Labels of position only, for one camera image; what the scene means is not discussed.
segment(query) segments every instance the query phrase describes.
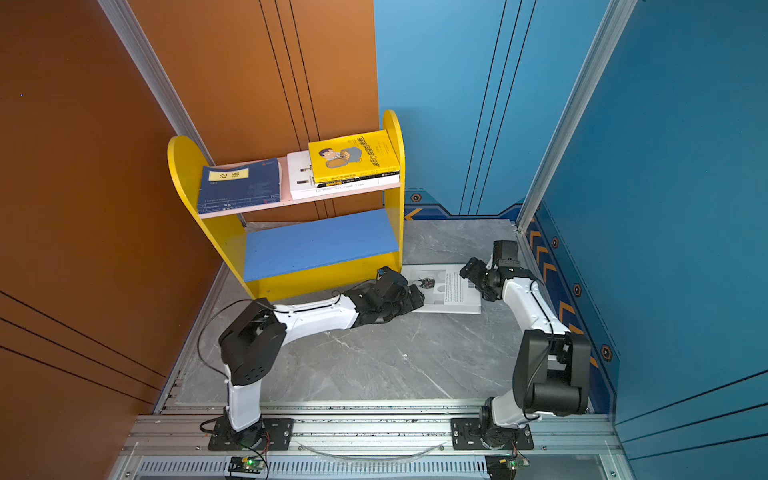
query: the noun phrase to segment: pink shelf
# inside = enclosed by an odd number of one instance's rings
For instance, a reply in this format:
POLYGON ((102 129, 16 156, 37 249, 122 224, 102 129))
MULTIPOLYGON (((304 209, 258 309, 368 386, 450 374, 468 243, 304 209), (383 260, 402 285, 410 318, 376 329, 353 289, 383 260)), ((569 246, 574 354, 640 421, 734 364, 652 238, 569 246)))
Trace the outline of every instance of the pink shelf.
MULTIPOLYGON (((213 218, 213 217, 225 217, 226 215, 244 214, 246 212, 255 212, 257 210, 268 210, 270 208, 285 207, 286 205, 305 204, 308 202, 315 202, 318 200, 328 200, 330 198, 348 197, 349 195, 367 194, 368 192, 377 192, 381 190, 388 190, 390 188, 400 188, 400 183, 390 185, 379 185, 376 187, 361 188, 360 190, 351 190, 336 192, 334 194, 321 195, 320 197, 302 198, 300 200, 294 200, 290 195, 290 185, 288 181, 288 157, 280 157, 277 159, 280 162, 280 201, 271 204, 254 205, 253 207, 233 208, 232 210, 222 210, 221 212, 213 212, 211 214, 201 214, 200 218, 213 218)), ((243 165, 252 164, 253 161, 241 162, 238 164, 217 165, 216 168, 235 168, 242 167, 243 165)))

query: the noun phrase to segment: gray marble floor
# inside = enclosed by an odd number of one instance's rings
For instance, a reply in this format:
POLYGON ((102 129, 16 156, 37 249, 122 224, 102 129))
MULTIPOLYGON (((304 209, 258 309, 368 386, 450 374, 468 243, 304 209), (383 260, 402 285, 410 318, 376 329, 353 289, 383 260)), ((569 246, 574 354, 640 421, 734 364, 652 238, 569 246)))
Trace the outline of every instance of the gray marble floor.
MULTIPOLYGON (((406 222, 405 263, 464 263, 488 260, 494 240, 512 240, 507 220, 419 220, 406 222)), ((321 300, 318 292, 285 300, 321 300)), ((229 275, 216 309, 247 298, 229 275)), ((216 339, 246 306, 242 302, 216 318, 200 350, 223 368, 216 339)), ((522 337, 511 310, 483 302, 480 315, 409 313, 382 326, 332 331, 289 343, 263 381, 264 401, 367 399, 474 399, 511 388, 522 337)), ((184 369, 179 403, 226 402, 222 377, 194 357, 184 369)))

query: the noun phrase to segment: shelf board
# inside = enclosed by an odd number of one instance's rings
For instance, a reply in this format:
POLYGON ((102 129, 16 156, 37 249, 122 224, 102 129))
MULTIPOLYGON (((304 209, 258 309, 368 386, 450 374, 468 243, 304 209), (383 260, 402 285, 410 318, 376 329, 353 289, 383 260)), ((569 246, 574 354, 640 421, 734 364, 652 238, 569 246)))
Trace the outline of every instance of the shelf board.
MULTIPOLYGON (((240 162, 238 164, 226 164, 217 165, 216 168, 235 168, 242 167, 243 165, 252 164, 256 161, 240 162)), ((308 202, 314 202, 318 200, 328 200, 330 198, 348 197, 349 195, 367 194, 369 192, 377 192, 381 190, 388 190, 390 188, 400 188, 400 183, 389 185, 378 185, 376 187, 361 188, 359 190, 348 190, 343 192, 335 192, 333 194, 321 195, 319 197, 301 198, 294 200, 290 194, 290 180, 288 179, 288 157, 280 157, 277 159, 280 162, 280 201, 273 202, 271 204, 253 205, 252 207, 233 208, 231 210, 222 210, 220 212, 211 212, 208 214, 200 214, 200 218, 213 218, 213 217, 225 217, 226 215, 244 214, 246 212, 255 212, 257 210, 269 210, 270 208, 285 207, 286 205, 305 204, 308 202)))
POLYGON ((249 233, 246 282, 397 252, 384 209, 249 233))

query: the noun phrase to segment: white book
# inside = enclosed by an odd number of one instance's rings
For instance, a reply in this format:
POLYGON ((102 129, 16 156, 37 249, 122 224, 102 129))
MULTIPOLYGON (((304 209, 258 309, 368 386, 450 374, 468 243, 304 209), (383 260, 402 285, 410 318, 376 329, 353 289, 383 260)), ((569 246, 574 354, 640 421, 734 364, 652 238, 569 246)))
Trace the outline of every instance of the white book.
POLYGON ((327 194, 335 194, 343 191, 360 190, 363 188, 393 185, 400 182, 400 174, 386 177, 368 178, 357 182, 333 185, 331 187, 318 188, 315 185, 315 177, 312 175, 312 161, 310 151, 300 151, 288 154, 288 180, 290 182, 290 194, 294 200, 303 198, 321 197, 327 194))
POLYGON ((458 272, 464 265, 403 265, 409 285, 424 293, 422 313, 480 313, 480 292, 458 272))

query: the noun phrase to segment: blue wall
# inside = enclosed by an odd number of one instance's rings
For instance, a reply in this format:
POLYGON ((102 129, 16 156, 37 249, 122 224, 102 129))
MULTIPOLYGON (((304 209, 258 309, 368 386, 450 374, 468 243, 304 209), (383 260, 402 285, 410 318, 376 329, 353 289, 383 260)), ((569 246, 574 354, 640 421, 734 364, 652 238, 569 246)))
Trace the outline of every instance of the blue wall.
POLYGON ((381 113, 402 125, 406 187, 449 214, 520 202, 608 0, 375 0, 381 113))
POLYGON ((545 195, 621 359, 617 432, 643 480, 764 451, 745 438, 768 432, 766 25, 765 2, 638 2, 545 195))

